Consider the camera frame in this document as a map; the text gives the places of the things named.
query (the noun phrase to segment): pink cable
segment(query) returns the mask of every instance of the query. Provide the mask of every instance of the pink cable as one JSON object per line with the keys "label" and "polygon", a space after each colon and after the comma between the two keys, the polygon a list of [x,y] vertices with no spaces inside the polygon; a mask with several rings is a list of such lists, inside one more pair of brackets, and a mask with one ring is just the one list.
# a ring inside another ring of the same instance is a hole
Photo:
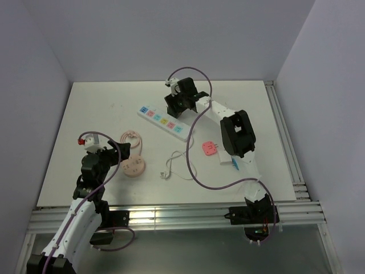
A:
{"label": "pink cable", "polygon": [[100,248],[100,247],[97,247],[95,245],[93,245],[92,247],[97,249],[97,250],[100,250],[100,251],[105,251],[105,252],[113,252],[113,251],[119,251],[119,250],[122,250],[126,247],[129,247],[133,241],[135,240],[136,238],[136,234],[134,232],[134,230],[130,229],[129,227],[109,227],[109,228],[100,228],[98,229],[97,231],[113,231],[113,230],[118,230],[118,229],[123,229],[123,230],[128,230],[132,233],[132,238],[129,240],[129,242],[127,244],[125,244],[124,246],[122,247],[118,247],[118,248],[113,248],[113,249],[105,249],[105,248]]}
{"label": "pink cable", "polygon": [[137,142],[134,143],[134,144],[132,144],[131,145],[131,148],[135,148],[135,147],[141,145],[140,148],[139,148],[139,153],[138,153],[138,155],[141,155],[141,153],[142,153],[142,145],[143,145],[142,144],[142,137],[141,137],[141,135],[139,135],[138,132],[136,132],[136,131],[128,130],[128,131],[126,131],[125,133],[123,133],[121,135],[120,142],[122,144],[126,143],[127,142],[127,138],[131,138],[131,139],[137,138]]}

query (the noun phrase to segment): pink square object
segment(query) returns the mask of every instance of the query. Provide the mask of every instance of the pink square object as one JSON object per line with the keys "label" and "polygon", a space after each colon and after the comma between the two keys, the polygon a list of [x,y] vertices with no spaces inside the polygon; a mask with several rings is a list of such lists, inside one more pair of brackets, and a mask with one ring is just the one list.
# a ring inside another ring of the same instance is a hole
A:
{"label": "pink square object", "polygon": [[206,156],[211,156],[217,153],[216,145],[212,141],[203,143],[201,146]]}
{"label": "pink square object", "polygon": [[171,128],[171,129],[173,129],[173,127],[175,126],[175,124],[174,123],[172,123],[172,122],[169,122],[168,124],[167,124],[167,127],[168,128]]}
{"label": "pink square object", "polygon": [[147,112],[147,115],[148,115],[148,116],[150,116],[150,117],[154,116],[154,114],[155,114],[155,113],[154,113],[152,110],[149,110],[149,111]]}

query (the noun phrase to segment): black bracket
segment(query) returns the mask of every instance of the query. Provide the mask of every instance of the black bracket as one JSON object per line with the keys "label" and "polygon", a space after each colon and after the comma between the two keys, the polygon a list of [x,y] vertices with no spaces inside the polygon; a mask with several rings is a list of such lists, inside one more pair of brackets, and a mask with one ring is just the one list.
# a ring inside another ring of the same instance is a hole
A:
{"label": "black bracket", "polygon": [[220,123],[223,146],[229,155],[243,158],[246,152],[255,150],[256,136],[246,111],[237,111]]}
{"label": "black bracket", "polygon": [[[129,223],[129,211],[127,210],[116,210],[109,211],[108,220],[99,229],[107,227],[128,227]],[[108,232],[96,232],[90,239],[92,245],[107,245],[112,242],[114,233]]]}
{"label": "black bracket", "polygon": [[[276,209],[276,222],[280,221],[279,214]],[[267,218],[267,223],[274,223],[273,207],[268,208],[265,212],[258,216],[252,216],[252,211],[249,207],[230,207],[229,213],[224,215],[224,218],[230,220],[231,225],[240,224],[262,224]]]}

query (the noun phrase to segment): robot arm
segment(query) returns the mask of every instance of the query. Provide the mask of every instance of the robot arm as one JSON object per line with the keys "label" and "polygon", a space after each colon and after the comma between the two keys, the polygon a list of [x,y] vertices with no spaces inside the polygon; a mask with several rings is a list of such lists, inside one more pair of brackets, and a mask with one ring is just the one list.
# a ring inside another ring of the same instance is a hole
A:
{"label": "robot arm", "polygon": [[[225,150],[229,155],[239,157],[236,160],[244,167],[246,177],[258,178],[259,172],[254,158],[256,136],[247,112],[233,111],[212,100],[207,93],[198,92],[192,78],[171,78],[165,84],[171,88],[171,94],[165,97],[167,113],[178,118],[187,109],[202,113],[211,104],[204,115],[220,125]],[[226,216],[232,224],[257,224],[272,219],[273,206],[270,197],[258,182],[245,183],[244,197],[246,207],[242,207],[241,213]],[[262,240],[268,235],[268,231],[257,231],[258,229],[245,228],[247,237],[254,241]]]}
{"label": "robot arm", "polygon": [[201,113],[211,102],[205,116],[220,125],[223,146],[228,154],[243,158],[247,152],[255,150],[256,136],[246,111],[235,112],[211,100],[206,92],[197,91],[192,78],[172,78],[165,84],[171,88],[171,94],[165,97],[169,115],[178,118],[187,109]]}
{"label": "robot arm", "polygon": [[[42,254],[31,255],[29,258],[28,274],[42,273],[53,248],[56,248],[56,251],[47,267],[47,273],[75,274],[82,254],[90,246],[90,243],[93,243],[95,231],[98,228],[108,227],[110,212],[108,202],[102,200],[104,187],[90,196],[78,209],[77,214],[75,213],[75,209],[82,203],[83,199],[105,181],[110,168],[118,164],[117,149],[112,142],[109,141],[108,143],[112,146],[109,150],[99,146],[97,135],[86,136],[85,143],[82,144],[87,150],[87,155],[82,159],[82,174],[76,182],[74,200],[58,232],[42,251]],[[131,144],[117,145],[121,152],[121,159],[128,159]],[[72,215],[74,218],[71,224],[68,224]],[[62,236],[60,243],[56,245],[56,240],[59,239],[65,227],[68,227],[66,233]],[[107,233],[104,238],[96,237],[94,244],[109,244],[112,238],[112,234]]]}

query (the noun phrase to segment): wire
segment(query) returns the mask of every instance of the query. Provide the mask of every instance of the wire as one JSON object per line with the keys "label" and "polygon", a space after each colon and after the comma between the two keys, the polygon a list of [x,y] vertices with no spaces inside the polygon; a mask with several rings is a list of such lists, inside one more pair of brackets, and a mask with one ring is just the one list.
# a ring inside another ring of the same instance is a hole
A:
{"label": "wire", "polygon": [[70,227],[71,225],[71,222],[72,220],[74,219],[74,217],[76,216],[76,214],[78,213],[78,211],[80,210],[80,207],[92,196],[94,195],[95,193],[97,193],[101,188],[103,188],[114,176],[115,174],[117,173],[119,167],[120,167],[120,162],[121,162],[121,152],[120,152],[120,148],[119,146],[117,145],[117,143],[111,138],[109,137],[108,135],[104,134],[104,133],[101,133],[101,132],[98,132],[98,131],[86,131],[84,133],[82,133],[78,140],[81,140],[82,136],[86,135],[86,134],[98,134],[98,135],[101,135],[107,139],[109,139],[115,146],[116,150],[118,151],[118,164],[116,165],[116,168],[114,170],[114,172],[112,173],[112,175],[110,175],[110,177],[104,181],[104,183],[102,183],[100,186],[98,186],[96,189],[94,189],[92,192],[90,192],[79,204],[78,206],[75,208],[75,211],[74,211],[74,214],[72,214],[70,216],[70,218],[68,219],[66,225],[64,226],[64,228],[62,229],[59,237],[57,238],[57,241],[54,245],[54,247],[52,247],[52,250],[50,252],[50,254],[48,255],[48,258],[44,264],[44,267],[43,267],[43,271],[42,271],[42,274],[46,274],[47,272],[47,267],[51,261],[51,258],[53,257],[54,253],[56,252],[57,250],[57,247],[59,246],[60,242],[62,241],[63,239],[63,236],[64,234],[66,233],[66,231],[68,230],[68,228]]}
{"label": "wire", "polygon": [[112,249],[105,249],[105,248],[100,248],[100,247],[97,247],[95,245],[93,245],[92,247],[97,249],[97,250],[100,250],[100,251],[105,251],[105,252],[114,252],[114,251],[119,251],[119,250],[122,250],[126,247],[129,247],[133,241],[136,239],[136,233],[134,232],[134,230],[132,230],[131,228],[129,227],[109,227],[109,228],[100,228],[96,231],[114,231],[114,230],[117,230],[117,229],[123,229],[123,230],[128,230],[128,231],[131,231],[132,232],[132,238],[129,240],[129,242],[127,244],[125,244],[124,246],[122,247],[118,247],[118,248],[112,248]]}
{"label": "wire", "polygon": [[[192,137],[192,144],[189,147],[189,149],[191,149],[193,145],[194,145],[194,138]],[[179,151],[179,150],[175,150],[173,153],[171,153],[170,158],[167,159],[167,161],[166,161],[166,168],[167,168],[166,171],[161,172],[161,178],[162,179],[167,180],[171,177],[171,173],[174,173],[175,175],[179,176],[180,178],[182,178],[184,180],[193,180],[192,177],[191,178],[186,178],[186,177],[183,177],[180,174],[176,173],[175,171],[171,170],[172,160],[176,159],[176,158],[179,158],[180,156],[183,156],[184,158],[186,158],[185,153],[186,153],[185,151]],[[190,161],[190,164],[192,165],[192,167],[194,169],[195,176],[197,176],[197,171],[196,171],[196,168],[195,168],[194,164],[191,161]]]}
{"label": "wire", "polygon": [[212,86],[212,83],[210,81],[210,79],[208,78],[208,76],[206,76],[206,74],[204,72],[202,72],[201,70],[195,68],[195,67],[180,67],[178,68],[177,70],[175,70],[173,73],[170,74],[170,76],[167,78],[167,80],[170,80],[170,78],[175,74],[177,73],[178,71],[180,70],[185,70],[185,69],[190,69],[190,70],[195,70],[199,73],[201,73],[205,79],[208,81],[209,83],[209,88],[210,88],[210,91],[209,91],[209,96],[210,96],[210,99],[209,99],[209,105],[208,107],[201,113],[197,116],[197,118],[194,120],[191,128],[190,128],[190,131],[189,131],[189,135],[188,135],[188,141],[186,142],[186,164],[188,166],[188,170],[190,172],[190,175],[192,176],[192,178],[194,179],[194,181],[201,187],[204,187],[206,188],[207,190],[224,190],[226,188],[229,188],[229,187],[232,187],[232,186],[235,186],[236,184],[239,184],[241,182],[246,182],[246,181],[257,181],[263,188],[264,190],[267,192],[267,194],[269,195],[270,197],[270,200],[271,200],[271,203],[273,204],[273,212],[274,212],[274,222],[273,222],[273,229],[272,229],[272,232],[266,237],[265,241],[271,236],[271,234],[274,232],[275,230],[275,226],[276,226],[276,210],[275,210],[275,203],[274,203],[274,199],[273,199],[273,196],[271,195],[270,191],[268,190],[268,188],[264,185],[263,182],[261,182],[260,180],[256,179],[256,178],[244,178],[244,179],[240,179],[238,181],[235,181],[235,182],[232,182],[230,184],[227,184],[226,186],[222,186],[222,187],[210,187],[210,186],[206,186],[204,185],[202,182],[200,182],[196,176],[194,176],[194,173],[192,171],[192,168],[190,166],[190,160],[189,160],[189,144],[190,144],[190,139],[192,137],[192,134],[193,134],[193,129],[194,129],[194,126],[196,125],[196,123],[198,122],[198,120],[212,107],[212,94],[213,94],[213,86]]}
{"label": "wire", "polygon": [[121,135],[120,142],[122,144],[126,143],[127,142],[127,138],[131,138],[131,139],[137,138],[137,142],[134,143],[133,145],[131,145],[131,148],[135,148],[135,147],[141,145],[140,148],[139,148],[139,152],[138,152],[138,155],[141,155],[141,153],[142,153],[142,145],[143,145],[142,144],[142,137],[141,137],[141,135],[139,135],[138,132],[136,132],[136,131],[128,130],[128,131],[126,131],[125,133],[123,133]]}

